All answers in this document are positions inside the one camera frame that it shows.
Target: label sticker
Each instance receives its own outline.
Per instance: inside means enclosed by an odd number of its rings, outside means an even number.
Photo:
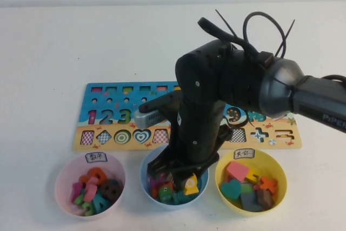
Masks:
[[[85,159],[87,163],[93,163],[93,162],[106,162],[107,156],[103,152],[97,152],[97,153],[88,153],[85,155]]]
[[[255,150],[252,148],[237,149],[234,151],[234,159],[254,158]]]
[[[178,113],[178,125],[180,126],[180,124],[182,123],[182,118],[180,117],[180,114]]]

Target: pink bowl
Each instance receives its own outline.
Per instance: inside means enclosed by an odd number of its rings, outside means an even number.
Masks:
[[[71,202],[73,183],[78,182],[82,175],[86,175],[94,167],[100,167],[109,179],[117,179],[125,188],[124,167],[114,156],[104,152],[94,152],[77,157],[60,171],[55,183],[55,199],[57,203],[73,217],[85,220],[100,219],[114,211],[121,202],[124,192],[121,193],[119,199],[109,209],[93,216],[83,216],[83,211],[80,207]]]

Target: heart shape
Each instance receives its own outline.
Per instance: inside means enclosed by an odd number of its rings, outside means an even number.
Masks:
[[[134,131],[133,136],[139,143],[145,143],[150,138],[151,131],[149,129],[137,129]]]
[[[237,200],[242,192],[242,184],[239,180],[231,180],[221,184],[221,193],[229,200]]]

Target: yellow bowl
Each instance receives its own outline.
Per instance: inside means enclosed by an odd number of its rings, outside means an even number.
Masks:
[[[262,212],[249,212],[242,209],[242,205],[239,201],[230,201],[222,195],[220,185],[227,179],[226,170],[231,161],[237,161],[248,166],[250,169],[256,170],[260,173],[260,177],[265,175],[270,179],[277,180],[277,192],[273,196],[275,202],[273,208]],[[237,149],[223,156],[216,166],[215,181],[220,196],[226,206],[232,209],[234,212],[244,216],[257,216],[273,210],[283,201],[287,191],[286,175],[280,164],[265,152],[251,148]]]

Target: yellow foam piece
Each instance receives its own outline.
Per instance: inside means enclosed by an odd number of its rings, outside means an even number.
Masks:
[[[193,176],[190,177],[185,183],[184,194],[188,196],[198,192],[199,190],[197,188],[197,177],[195,174],[193,174]]]
[[[254,169],[250,169],[249,173],[245,177],[245,179],[248,182],[251,182],[252,184],[257,184],[259,178],[260,178],[260,173]]]

